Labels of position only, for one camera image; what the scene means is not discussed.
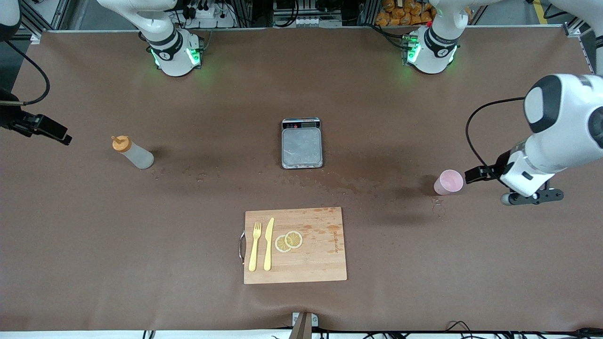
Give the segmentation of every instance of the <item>gold fork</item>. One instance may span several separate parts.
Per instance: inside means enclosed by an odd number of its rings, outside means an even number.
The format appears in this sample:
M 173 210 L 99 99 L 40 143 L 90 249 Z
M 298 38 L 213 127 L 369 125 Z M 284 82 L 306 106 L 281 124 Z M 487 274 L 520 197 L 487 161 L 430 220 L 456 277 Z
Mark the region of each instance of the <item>gold fork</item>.
M 255 271 L 257 266 L 257 241 L 262 235 L 262 223 L 256 222 L 253 226 L 253 247 L 251 248 L 251 258 L 249 259 L 249 270 Z

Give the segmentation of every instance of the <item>knife handle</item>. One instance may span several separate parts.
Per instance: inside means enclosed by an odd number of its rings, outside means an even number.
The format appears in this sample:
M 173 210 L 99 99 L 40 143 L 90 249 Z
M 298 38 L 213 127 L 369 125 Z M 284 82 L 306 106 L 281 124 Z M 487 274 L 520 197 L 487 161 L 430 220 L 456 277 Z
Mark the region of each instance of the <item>knife handle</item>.
M 264 271 L 270 271 L 272 268 L 272 241 L 267 241 L 266 257 L 264 257 Z
M 253 247 L 251 248 L 251 257 L 249 258 L 249 270 L 251 272 L 256 270 L 257 266 L 257 239 L 253 240 Z

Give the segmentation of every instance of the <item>cutting board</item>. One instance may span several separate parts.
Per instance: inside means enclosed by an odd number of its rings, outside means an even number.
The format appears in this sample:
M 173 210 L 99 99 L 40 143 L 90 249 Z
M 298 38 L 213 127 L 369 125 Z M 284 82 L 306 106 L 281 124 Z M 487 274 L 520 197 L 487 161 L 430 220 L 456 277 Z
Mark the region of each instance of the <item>cutting board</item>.
M 264 271 L 266 227 L 274 218 L 272 233 L 272 269 Z M 253 224 L 262 223 L 262 235 L 257 242 L 257 269 L 249 271 L 253 245 Z M 289 252 L 279 252 L 274 242 L 279 235 L 292 230 L 301 233 L 302 245 Z M 245 284 L 281 282 L 314 282 L 346 280 L 346 250 L 340 207 L 278 209 L 247 211 L 245 213 Z

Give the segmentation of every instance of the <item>gold knife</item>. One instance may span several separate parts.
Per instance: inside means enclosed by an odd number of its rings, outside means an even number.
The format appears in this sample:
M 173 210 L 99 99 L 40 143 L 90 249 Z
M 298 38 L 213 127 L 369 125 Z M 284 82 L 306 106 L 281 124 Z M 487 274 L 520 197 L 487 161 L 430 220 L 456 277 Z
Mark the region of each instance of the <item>gold knife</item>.
M 264 237 L 266 238 L 266 256 L 264 257 L 264 271 L 270 271 L 272 268 L 272 227 L 274 218 L 270 218 Z

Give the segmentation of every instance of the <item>brown tabletop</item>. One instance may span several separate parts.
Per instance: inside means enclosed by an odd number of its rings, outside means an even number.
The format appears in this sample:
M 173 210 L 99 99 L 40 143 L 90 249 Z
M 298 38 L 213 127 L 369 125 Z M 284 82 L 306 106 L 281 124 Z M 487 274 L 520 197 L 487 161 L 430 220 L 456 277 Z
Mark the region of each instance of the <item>brown tabletop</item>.
M 135 33 L 44 34 L 28 54 L 52 89 L 28 111 L 73 142 L 1 132 L 0 329 L 273 328 L 301 310 L 337 330 L 602 327 L 600 163 L 555 176 L 566 198 L 541 206 L 501 205 L 496 182 L 430 190 L 478 164 L 475 108 L 587 73 L 579 42 L 480 28 L 461 45 L 424 75 L 369 29 L 220 31 L 201 70 L 170 78 Z M 25 63 L 13 92 L 42 85 Z M 323 121 L 324 168 L 283 170 L 279 122 L 302 116 Z M 472 133 L 493 162 L 529 135 L 521 103 Z M 120 134 L 152 168 L 111 149 Z M 343 208 L 348 280 L 244 285 L 244 212 L 316 206 Z

